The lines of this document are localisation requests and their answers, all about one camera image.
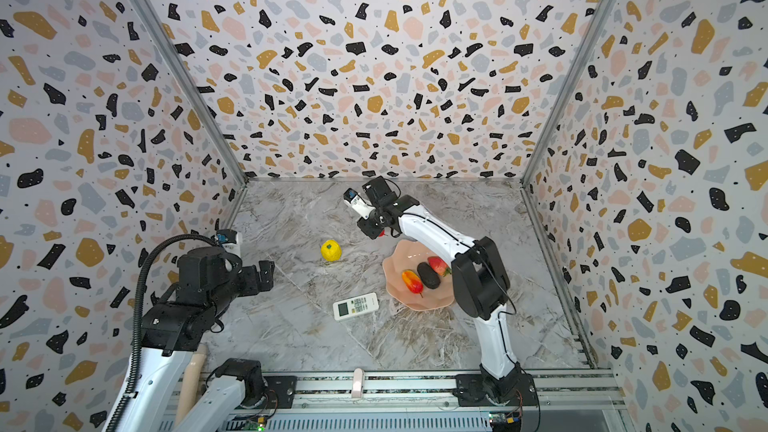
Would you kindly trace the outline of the yellow fake lemon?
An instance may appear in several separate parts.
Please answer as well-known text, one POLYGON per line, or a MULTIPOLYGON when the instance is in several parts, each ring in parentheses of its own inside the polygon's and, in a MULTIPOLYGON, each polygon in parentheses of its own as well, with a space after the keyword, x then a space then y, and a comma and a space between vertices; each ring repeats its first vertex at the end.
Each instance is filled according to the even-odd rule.
POLYGON ((335 240, 327 240, 321 247, 321 255, 328 262, 336 262, 342 257, 342 248, 335 240))

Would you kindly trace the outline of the red fake strawberry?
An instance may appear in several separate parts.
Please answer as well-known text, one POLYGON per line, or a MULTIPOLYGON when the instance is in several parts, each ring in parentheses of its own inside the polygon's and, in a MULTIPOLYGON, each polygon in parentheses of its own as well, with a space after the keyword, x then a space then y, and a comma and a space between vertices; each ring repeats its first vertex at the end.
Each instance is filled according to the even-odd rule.
POLYGON ((450 266, 438 256, 430 256, 427 259, 427 263, 440 277, 446 277, 452 274, 450 266))

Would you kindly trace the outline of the dark green fake avocado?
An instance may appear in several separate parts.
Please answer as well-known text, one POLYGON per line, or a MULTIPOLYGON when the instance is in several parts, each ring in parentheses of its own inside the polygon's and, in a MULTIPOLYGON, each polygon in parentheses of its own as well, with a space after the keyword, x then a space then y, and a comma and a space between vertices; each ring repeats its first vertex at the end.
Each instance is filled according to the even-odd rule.
POLYGON ((441 284, 441 278, 439 274, 427 262, 418 264, 417 274, 422 284, 427 289, 437 289, 441 284))

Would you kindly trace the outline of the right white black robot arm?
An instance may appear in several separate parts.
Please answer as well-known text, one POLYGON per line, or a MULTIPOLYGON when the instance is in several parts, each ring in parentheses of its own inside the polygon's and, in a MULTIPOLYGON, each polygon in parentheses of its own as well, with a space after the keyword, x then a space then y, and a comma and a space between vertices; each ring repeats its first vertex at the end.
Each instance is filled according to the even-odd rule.
POLYGON ((481 351, 479 373, 472 377, 475 383, 459 385, 457 395, 472 403, 486 400, 496 405, 521 398, 519 388, 526 374, 512 345, 510 281, 495 242, 459 232, 417 199, 393 191, 383 176, 365 183, 362 193, 347 189, 343 200, 358 215, 357 226, 367 237, 376 239, 388 230, 449 262, 454 299, 474 320, 481 351))

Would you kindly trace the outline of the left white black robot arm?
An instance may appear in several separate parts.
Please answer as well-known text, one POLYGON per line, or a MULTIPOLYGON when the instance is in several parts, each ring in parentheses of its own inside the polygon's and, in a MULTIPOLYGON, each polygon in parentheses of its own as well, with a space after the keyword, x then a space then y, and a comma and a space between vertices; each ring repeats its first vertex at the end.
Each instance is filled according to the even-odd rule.
POLYGON ((200 345, 231 303, 274 286, 275 264, 244 266, 239 256, 221 246, 194 249, 178 260, 179 280, 148 312, 145 288, 137 291, 128 371, 110 412, 107 431, 148 431, 200 345))

